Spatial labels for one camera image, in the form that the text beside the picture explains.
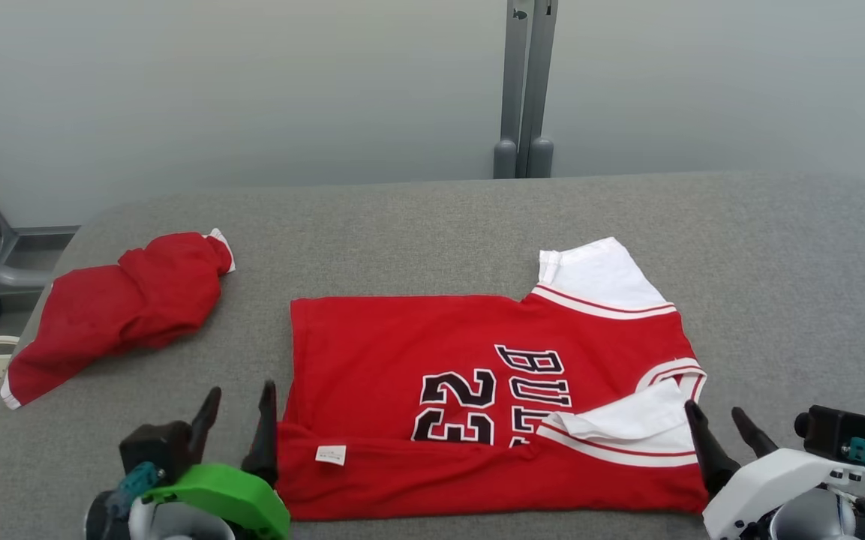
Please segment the green and white left gripper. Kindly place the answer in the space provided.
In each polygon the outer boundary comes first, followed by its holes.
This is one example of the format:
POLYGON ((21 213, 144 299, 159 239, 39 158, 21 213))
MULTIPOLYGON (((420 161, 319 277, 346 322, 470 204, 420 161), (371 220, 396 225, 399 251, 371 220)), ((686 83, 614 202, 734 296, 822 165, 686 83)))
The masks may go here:
MULTIPOLYGON (((190 423, 190 458, 202 459, 222 392, 212 387, 190 423)), ((288 539, 291 516, 270 485, 278 482, 278 404, 265 380, 260 421, 242 469, 220 463, 191 467, 178 481, 135 500, 131 539, 288 539)))

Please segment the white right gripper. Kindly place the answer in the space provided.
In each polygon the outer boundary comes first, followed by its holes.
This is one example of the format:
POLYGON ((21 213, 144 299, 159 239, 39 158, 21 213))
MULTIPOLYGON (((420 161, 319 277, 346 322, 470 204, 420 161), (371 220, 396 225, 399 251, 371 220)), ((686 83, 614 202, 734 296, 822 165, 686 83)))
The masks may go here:
POLYGON ((758 458, 740 467, 713 436, 709 420, 695 400, 686 401, 685 414, 702 481, 707 495, 713 497, 702 512, 711 539, 738 539, 744 527, 822 483, 837 488, 860 482, 865 475, 861 464, 779 448, 741 407, 735 406, 731 420, 758 458))

